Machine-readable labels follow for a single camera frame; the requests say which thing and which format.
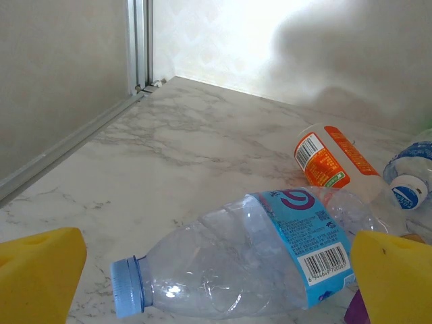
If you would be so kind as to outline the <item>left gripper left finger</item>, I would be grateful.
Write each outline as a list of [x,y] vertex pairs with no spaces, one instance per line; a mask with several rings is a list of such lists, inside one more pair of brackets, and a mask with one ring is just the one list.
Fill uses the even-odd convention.
[[0,243],[0,324],[65,324],[86,255],[76,227]]

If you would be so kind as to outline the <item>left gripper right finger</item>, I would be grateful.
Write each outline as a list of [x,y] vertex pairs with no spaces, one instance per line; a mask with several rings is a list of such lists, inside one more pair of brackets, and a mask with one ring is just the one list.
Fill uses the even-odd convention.
[[351,263],[371,324],[432,324],[432,246],[419,235],[361,231]]

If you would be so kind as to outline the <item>blue label bottle white cap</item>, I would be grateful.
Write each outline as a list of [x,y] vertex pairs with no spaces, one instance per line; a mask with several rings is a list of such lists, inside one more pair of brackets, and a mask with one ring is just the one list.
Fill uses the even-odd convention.
[[404,210],[415,210],[432,196],[432,128],[388,162],[383,179]]

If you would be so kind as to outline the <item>white bottle orange label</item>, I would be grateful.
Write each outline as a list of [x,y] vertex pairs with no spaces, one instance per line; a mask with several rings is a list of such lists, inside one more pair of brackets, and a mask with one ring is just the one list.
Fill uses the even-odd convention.
[[303,130],[292,152],[313,186],[344,189],[366,203],[392,201],[379,173],[335,126],[315,124]]

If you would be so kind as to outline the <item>large clear bottle cyan label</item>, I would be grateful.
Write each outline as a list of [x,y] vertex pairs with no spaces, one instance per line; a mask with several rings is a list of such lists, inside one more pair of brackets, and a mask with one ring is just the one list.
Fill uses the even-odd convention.
[[145,256],[112,263],[116,314],[153,306],[234,319],[311,308],[355,282],[352,242],[362,230],[388,232],[381,215],[340,189],[247,194],[175,229]]

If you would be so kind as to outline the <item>purple plastic item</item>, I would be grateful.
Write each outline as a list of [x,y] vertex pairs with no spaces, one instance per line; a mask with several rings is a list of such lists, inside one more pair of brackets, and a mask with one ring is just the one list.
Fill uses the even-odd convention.
[[360,290],[351,300],[344,315],[344,322],[345,324],[371,324]]

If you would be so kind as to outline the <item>aluminium frame rail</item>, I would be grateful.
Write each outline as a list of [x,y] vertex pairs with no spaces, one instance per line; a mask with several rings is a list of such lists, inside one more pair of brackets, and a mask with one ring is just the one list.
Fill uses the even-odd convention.
[[75,132],[35,157],[29,163],[0,180],[0,208],[12,201],[46,173],[96,136],[103,128],[149,94],[140,91],[120,104],[102,112]]

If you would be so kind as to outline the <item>aluminium frame post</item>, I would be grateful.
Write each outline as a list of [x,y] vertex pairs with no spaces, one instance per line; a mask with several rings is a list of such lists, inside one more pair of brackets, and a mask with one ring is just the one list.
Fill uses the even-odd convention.
[[153,77],[153,0],[126,0],[128,90],[150,92]]

